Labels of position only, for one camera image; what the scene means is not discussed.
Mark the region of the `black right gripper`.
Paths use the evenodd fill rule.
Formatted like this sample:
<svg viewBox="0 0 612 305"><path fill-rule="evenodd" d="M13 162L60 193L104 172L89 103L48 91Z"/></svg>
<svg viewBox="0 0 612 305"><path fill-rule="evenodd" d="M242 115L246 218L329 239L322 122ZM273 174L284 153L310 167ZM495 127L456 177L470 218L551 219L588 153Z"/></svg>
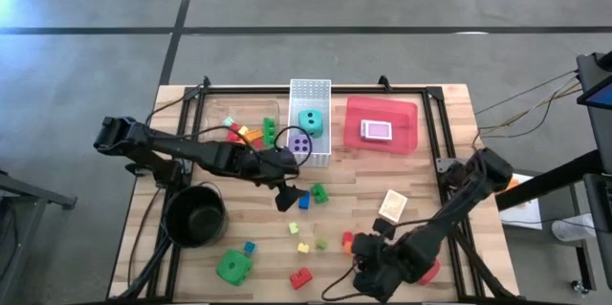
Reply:
<svg viewBox="0 0 612 305"><path fill-rule="evenodd" d="M352 253L356 263L376 263L376 270L356 272L353 286L362 294L385 303L389 296L386 287L398 287L402 282L428 283L428 238L425 235L403 235L394 244L396 228L377 218L373 233L354 235Z"/></svg>

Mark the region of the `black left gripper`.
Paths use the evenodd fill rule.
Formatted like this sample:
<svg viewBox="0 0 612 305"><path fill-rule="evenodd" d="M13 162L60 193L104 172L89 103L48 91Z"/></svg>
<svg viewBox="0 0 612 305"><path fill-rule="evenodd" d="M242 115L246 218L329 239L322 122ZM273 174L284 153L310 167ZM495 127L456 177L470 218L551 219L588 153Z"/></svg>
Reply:
<svg viewBox="0 0 612 305"><path fill-rule="evenodd" d="M299 175L299 166L294 154L288 148L271 148L263 151L248 152L240 162L240 175L257 185L277 185L287 178ZM275 197L277 210L286 212L298 199L307 194L306 190L295 185L278 186Z"/></svg>

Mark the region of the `purple foam die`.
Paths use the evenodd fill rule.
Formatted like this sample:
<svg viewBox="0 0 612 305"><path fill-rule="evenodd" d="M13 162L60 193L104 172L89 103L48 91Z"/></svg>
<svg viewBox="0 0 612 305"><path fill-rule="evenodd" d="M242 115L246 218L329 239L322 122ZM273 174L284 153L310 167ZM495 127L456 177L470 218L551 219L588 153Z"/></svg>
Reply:
<svg viewBox="0 0 612 305"><path fill-rule="evenodd" d="M306 134L295 134L288 138L288 147L294 154L308 154L312 152L312 139Z"/></svg>

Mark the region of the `long green toy block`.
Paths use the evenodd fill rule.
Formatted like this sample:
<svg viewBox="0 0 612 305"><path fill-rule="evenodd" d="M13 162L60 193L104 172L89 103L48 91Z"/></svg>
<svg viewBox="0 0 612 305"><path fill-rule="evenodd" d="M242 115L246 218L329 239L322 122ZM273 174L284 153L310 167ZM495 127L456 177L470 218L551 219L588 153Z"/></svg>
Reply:
<svg viewBox="0 0 612 305"><path fill-rule="evenodd" d="M274 146L276 137L276 124L273 118L266 117L263 119L263 143L266 147Z"/></svg>

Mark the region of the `teal foam die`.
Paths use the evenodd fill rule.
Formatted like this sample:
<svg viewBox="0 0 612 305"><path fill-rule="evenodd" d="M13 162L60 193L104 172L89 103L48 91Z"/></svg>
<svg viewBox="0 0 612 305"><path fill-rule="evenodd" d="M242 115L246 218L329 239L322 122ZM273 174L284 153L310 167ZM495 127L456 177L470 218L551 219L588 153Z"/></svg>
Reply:
<svg viewBox="0 0 612 305"><path fill-rule="evenodd" d="M298 113L298 124L311 137L319 138L323 134L323 116L315 109L302 110Z"/></svg>

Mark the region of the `orange-backed card deck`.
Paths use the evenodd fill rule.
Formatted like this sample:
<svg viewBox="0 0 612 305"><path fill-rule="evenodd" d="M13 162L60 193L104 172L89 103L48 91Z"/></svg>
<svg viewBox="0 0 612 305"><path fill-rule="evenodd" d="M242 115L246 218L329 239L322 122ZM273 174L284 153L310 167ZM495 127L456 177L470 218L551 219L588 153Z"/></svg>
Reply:
<svg viewBox="0 0 612 305"><path fill-rule="evenodd" d="M407 197L403 194L388 189L379 208L378 214L392 223L399 223L407 203Z"/></svg>

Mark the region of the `red foam die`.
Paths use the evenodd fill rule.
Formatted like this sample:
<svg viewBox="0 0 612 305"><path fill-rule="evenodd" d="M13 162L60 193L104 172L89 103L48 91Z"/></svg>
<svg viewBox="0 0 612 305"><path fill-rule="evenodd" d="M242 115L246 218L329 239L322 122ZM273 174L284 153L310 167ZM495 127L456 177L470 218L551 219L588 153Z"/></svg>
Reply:
<svg viewBox="0 0 612 305"><path fill-rule="evenodd" d="M431 268L419 279L418 283L420 285L425 286L429 282L431 282L440 271L440 263L438 260L435 260Z"/></svg>

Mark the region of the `green foam die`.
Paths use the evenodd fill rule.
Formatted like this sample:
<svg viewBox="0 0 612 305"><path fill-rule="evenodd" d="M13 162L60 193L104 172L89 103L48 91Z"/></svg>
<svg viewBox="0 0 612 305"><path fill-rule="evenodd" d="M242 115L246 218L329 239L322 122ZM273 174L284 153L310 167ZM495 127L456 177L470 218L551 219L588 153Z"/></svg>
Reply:
<svg viewBox="0 0 612 305"><path fill-rule="evenodd" d="M240 286L249 276L252 260L243 252L227 250L216 267L216 274L234 286Z"/></svg>

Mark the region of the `white perforated bin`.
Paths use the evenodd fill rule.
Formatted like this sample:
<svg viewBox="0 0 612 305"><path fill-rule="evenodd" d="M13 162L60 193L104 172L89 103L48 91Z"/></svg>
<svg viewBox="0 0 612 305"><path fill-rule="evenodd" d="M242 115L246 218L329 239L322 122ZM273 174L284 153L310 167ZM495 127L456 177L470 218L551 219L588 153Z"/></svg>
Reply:
<svg viewBox="0 0 612 305"><path fill-rule="evenodd" d="M315 109L323 116L323 134L311 137L298 124L298 113ZM298 163L305 167L328 167L331 161L331 81L329 79L292 79L290 83L290 102L287 131L288 138L295 134L306 134L313 142L312 152L294 154Z"/></svg>

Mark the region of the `pink translucent tray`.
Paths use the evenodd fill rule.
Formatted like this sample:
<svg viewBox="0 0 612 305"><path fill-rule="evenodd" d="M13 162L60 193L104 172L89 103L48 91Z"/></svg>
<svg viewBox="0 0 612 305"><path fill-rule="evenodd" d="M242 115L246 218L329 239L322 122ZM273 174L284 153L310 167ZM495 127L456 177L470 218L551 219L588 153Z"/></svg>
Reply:
<svg viewBox="0 0 612 305"><path fill-rule="evenodd" d="M376 141L363 138L363 120L389 122L392 139ZM418 145L418 131L418 106L413 102L358 96L347 100L343 133L345 147L408 155Z"/></svg>

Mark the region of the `white paper sheet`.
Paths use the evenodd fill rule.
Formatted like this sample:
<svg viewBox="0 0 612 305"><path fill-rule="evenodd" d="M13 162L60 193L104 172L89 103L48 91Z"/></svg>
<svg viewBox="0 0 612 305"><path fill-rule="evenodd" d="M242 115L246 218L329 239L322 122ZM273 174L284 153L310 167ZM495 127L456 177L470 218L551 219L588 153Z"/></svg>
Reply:
<svg viewBox="0 0 612 305"><path fill-rule="evenodd" d="M503 225L542 230L538 199L530 200L499 212Z"/></svg>

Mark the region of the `black slanted beam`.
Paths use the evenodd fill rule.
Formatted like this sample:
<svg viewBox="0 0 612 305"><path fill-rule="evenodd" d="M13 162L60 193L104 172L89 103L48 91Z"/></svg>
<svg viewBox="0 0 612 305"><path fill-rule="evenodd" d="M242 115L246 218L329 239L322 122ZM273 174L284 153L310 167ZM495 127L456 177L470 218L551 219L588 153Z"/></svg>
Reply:
<svg viewBox="0 0 612 305"><path fill-rule="evenodd" d="M562 187L575 184L586 174L603 172L601 153L593 150L545 173L534 176L495 197L500 211L529 202Z"/></svg>

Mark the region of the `black equipment tower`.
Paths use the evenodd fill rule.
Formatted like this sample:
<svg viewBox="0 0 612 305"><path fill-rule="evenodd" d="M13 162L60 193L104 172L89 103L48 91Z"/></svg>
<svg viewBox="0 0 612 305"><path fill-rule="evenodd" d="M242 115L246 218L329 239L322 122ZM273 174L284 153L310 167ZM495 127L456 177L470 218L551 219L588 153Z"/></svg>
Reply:
<svg viewBox="0 0 612 305"><path fill-rule="evenodd" d="M612 76L612 72L605 71L597 64L596 57L601 56L602 54L580 54L576 59L579 81L584 92ZM588 107L587 110L603 169L612 174L612 110L596 107Z"/></svg>

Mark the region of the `blue screen laptop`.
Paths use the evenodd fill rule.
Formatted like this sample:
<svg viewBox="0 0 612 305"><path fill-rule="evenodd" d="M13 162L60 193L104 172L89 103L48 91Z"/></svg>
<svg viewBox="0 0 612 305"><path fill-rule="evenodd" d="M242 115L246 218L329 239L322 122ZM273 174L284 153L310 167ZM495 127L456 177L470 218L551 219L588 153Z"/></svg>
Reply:
<svg viewBox="0 0 612 305"><path fill-rule="evenodd" d="M612 110L612 82L598 84L577 98L577 104Z"/></svg>

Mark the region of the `black side table frame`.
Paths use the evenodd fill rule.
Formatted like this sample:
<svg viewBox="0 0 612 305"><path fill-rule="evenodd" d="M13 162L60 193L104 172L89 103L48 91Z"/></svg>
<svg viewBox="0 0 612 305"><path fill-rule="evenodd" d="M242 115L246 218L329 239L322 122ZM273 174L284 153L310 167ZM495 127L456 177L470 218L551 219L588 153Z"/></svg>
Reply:
<svg viewBox="0 0 612 305"><path fill-rule="evenodd" d="M49 204L72 210L77 198L31 185L0 170L0 305L11 299Z"/></svg>

